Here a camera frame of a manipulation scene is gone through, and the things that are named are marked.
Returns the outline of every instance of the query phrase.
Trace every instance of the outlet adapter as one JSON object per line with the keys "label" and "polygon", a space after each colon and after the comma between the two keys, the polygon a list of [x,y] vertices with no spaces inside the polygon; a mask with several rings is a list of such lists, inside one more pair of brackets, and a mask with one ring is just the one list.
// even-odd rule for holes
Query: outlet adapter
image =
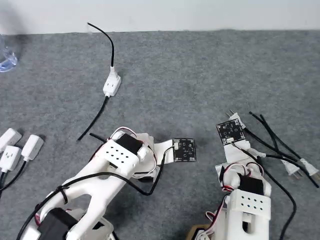
{"label": "outlet adapter", "polygon": [[9,128],[1,137],[0,137],[0,153],[2,153],[7,146],[14,146],[21,139],[22,135],[14,130]]}
{"label": "outlet adapter", "polygon": [[0,168],[3,173],[15,170],[21,156],[21,149],[17,146],[6,146],[0,159]]}
{"label": "outlet adapter", "polygon": [[26,144],[22,149],[21,155],[24,157],[23,160],[28,162],[29,160],[35,159],[43,144],[44,141],[41,139],[41,137],[33,134],[30,135],[28,141],[26,141]]}
{"label": "outlet adapter", "polygon": [[115,70],[115,67],[110,67],[110,73],[108,78],[105,81],[105,84],[103,86],[103,93],[107,97],[113,97],[116,95],[119,87],[121,84],[121,77],[118,75],[118,73]]}

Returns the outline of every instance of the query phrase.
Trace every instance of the clear plastic bottle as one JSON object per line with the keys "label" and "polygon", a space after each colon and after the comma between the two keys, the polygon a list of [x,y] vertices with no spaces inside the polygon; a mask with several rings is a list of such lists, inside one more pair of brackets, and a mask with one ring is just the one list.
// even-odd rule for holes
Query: clear plastic bottle
{"label": "clear plastic bottle", "polygon": [[7,45],[5,37],[0,35],[0,73],[8,72],[18,63],[13,49]]}

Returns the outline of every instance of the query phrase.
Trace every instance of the cable tie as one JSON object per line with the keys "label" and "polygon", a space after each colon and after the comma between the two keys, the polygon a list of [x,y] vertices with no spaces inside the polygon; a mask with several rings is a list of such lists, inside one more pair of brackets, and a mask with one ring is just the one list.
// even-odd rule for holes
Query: cable tie
{"label": "cable tie", "polygon": [[64,199],[64,204],[68,203],[68,197],[64,191],[65,189],[68,189],[68,188],[69,188],[68,186],[62,186],[62,185],[60,185],[56,188],[56,190],[58,190],[62,194],[63,199]]}

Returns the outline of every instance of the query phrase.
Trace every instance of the robotic arm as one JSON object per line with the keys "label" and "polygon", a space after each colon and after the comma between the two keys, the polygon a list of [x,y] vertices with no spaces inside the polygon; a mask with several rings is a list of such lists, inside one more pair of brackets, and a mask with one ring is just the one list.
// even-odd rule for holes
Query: robotic arm
{"label": "robotic arm", "polygon": [[262,166],[250,156],[256,159],[263,153],[251,148],[238,119],[218,124],[217,130],[226,163],[215,170],[222,190],[229,194],[216,213],[206,212],[211,224],[194,226],[187,240],[268,240],[271,185],[263,177]]}
{"label": "robotic arm", "polygon": [[[181,145],[176,143],[175,139],[154,143],[154,138],[147,133],[129,135],[117,129],[91,161],[62,186],[83,179],[61,188],[47,201],[40,213],[39,226],[29,224],[22,240],[115,240],[112,224],[103,217],[109,203],[126,184],[115,175],[127,180],[131,177],[155,179],[159,173],[158,160],[167,164],[179,158]],[[107,179],[86,178],[101,172],[115,175]],[[82,195],[91,196],[86,212],[81,209],[67,212],[61,208]]]}

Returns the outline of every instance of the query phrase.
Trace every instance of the black circuit board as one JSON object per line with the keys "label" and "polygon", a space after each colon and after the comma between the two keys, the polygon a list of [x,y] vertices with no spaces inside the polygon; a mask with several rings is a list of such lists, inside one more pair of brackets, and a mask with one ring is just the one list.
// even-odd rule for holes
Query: black circuit board
{"label": "black circuit board", "polygon": [[173,158],[175,162],[196,162],[196,142],[193,138],[173,139]]}
{"label": "black circuit board", "polygon": [[246,139],[238,119],[220,123],[216,126],[216,129],[223,145]]}

